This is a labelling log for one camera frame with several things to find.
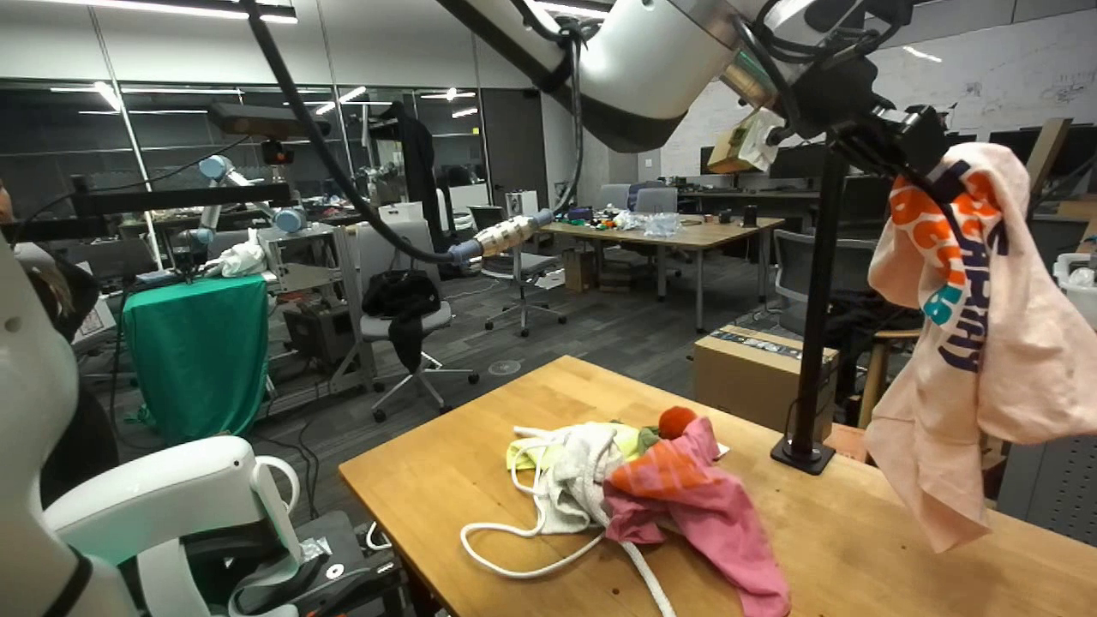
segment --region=black stand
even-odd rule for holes
[[[822,163],[822,192],[819,192],[819,227],[813,250],[813,288],[810,288],[810,314],[798,357],[798,394],[792,434],[772,450],[772,455],[784,465],[822,472],[833,460],[833,450],[817,441],[817,416],[819,416],[819,384],[822,384],[822,331],[826,331],[826,299],[829,299],[829,267],[835,247],[835,215],[843,201],[846,156],[829,150]]]

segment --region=white cord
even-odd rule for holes
[[[630,565],[637,565],[653,605],[660,617],[675,617],[673,601],[664,596],[664,589],[658,585],[658,576],[651,573],[646,560],[641,555],[641,549],[633,543],[620,543],[624,555],[630,560]]]
[[[524,573],[521,573],[521,569],[504,569],[504,565],[490,562],[488,555],[481,555],[481,552],[473,549],[473,543],[470,543],[470,536],[477,536],[477,530],[507,530],[507,536],[517,536],[517,538],[536,538],[536,536],[540,530],[540,525],[536,525],[536,529],[515,529],[515,525],[490,525],[490,521],[484,521],[484,525],[466,525],[466,529],[459,529],[459,545],[470,552],[470,560],[481,562],[484,569],[504,576],[504,578],[540,578],[540,576],[552,576],[552,573],[579,562],[589,549],[596,549],[596,545],[606,538],[606,536],[596,536],[594,543],[579,545],[572,555],[555,560],[555,562],[548,562],[548,565],[540,565],[540,569],[524,569]]]
[[[374,536],[377,536],[377,521],[369,521],[369,529],[368,529],[368,549],[369,549],[369,552],[386,552],[390,543],[385,538],[385,530],[379,530],[385,543],[374,543]]]
[[[517,480],[517,468],[515,468],[515,465],[509,465],[507,472],[509,472],[509,482],[515,482],[521,492],[536,492],[536,487],[529,487],[529,482]]]

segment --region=pink cloth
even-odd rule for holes
[[[1050,441],[1097,433],[1097,335],[1051,284],[1024,227],[1027,172],[998,143],[956,143],[947,163],[965,161],[965,196],[994,204],[985,227],[962,227],[962,275],[901,224],[890,224],[868,281],[893,306],[921,309],[952,284],[950,319],[926,321],[907,367],[885,391],[868,426],[868,450],[936,552],[987,530],[981,433],[1003,441]]]
[[[613,543],[658,545],[658,521],[669,516],[682,529],[685,543],[739,589],[745,617],[784,617],[787,585],[769,549],[754,505],[732,477],[709,465],[716,460],[712,426],[696,419],[678,437],[660,437],[658,444],[675,450],[675,465],[685,463],[692,468],[678,472],[630,463],[637,477],[633,487],[641,487],[637,492],[643,492],[643,487],[658,487],[660,498],[646,501],[606,487],[606,536]],[[664,477],[653,472],[675,472],[675,480],[692,477],[699,482],[669,492]]]

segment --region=wooden table top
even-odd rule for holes
[[[546,232],[602,239],[602,242],[660,242],[660,247],[706,250],[706,247],[718,247],[739,235],[774,229],[780,224],[784,219],[772,219],[772,215],[758,215],[758,227],[745,227],[739,219],[732,224],[706,219],[706,224],[682,224],[675,232],[664,232],[664,235],[643,235],[641,229],[596,229],[596,227],[552,224],[546,227]]]
[[[531,501],[504,472],[515,426],[653,426],[669,404],[712,419],[718,441],[730,444],[718,465],[739,477],[769,529],[792,585],[792,613],[1074,617],[1097,605],[1097,549],[1090,545],[992,513],[987,538],[936,555],[875,465],[835,455],[822,477],[805,477],[772,463],[774,433],[572,357],[346,460],[338,472],[402,555],[461,617],[658,613],[613,543],[552,578],[509,581],[461,555],[459,529],[470,521],[529,529],[536,521]],[[484,536],[477,545],[509,569],[529,569],[572,552],[581,538]],[[739,613],[738,589],[685,543],[673,538],[643,560],[682,617]]]

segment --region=desk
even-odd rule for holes
[[[531,525],[536,506],[504,472],[515,426],[576,421],[653,426],[669,404],[712,419],[730,455],[718,463],[754,498],[792,609],[805,617],[994,617],[1092,613],[1097,549],[992,513],[992,536],[933,555],[885,477],[835,455],[822,477],[772,463],[774,433],[716,409],[653,391],[594,362],[562,357],[416,433],[338,465],[348,489],[394,538],[398,552],[459,617],[493,613],[653,613],[653,604],[617,545],[600,545],[572,569],[507,581],[473,565],[456,536],[466,521]],[[484,538],[481,549],[515,569],[548,562],[581,538]],[[643,555],[673,605],[738,613],[738,594],[682,543]]]
[[[706,250],[745,239],[745,235],[761,235],[758,242],[758,291],[769,293],[769,247],[772,247],[772,232],[780,227],[780,219],[769,219],[761,215],[758,227],[745,227],[745,224],[718,224],[718,219],[706,219],[706,224],[682,224],[673,232],[660,235],[643,235],[641,229],[596,229],[596,227],[568,227],[568,224],[552,224],[546,227],[546,232],[552,235],[579,235],[579,239],[596,239],[596,242],[646,242],[653,247],[653,267],[658,267],[658,299],[664,299],[664,250],[692,250],[692,293],[696,293],[696,331],[706,329]]]

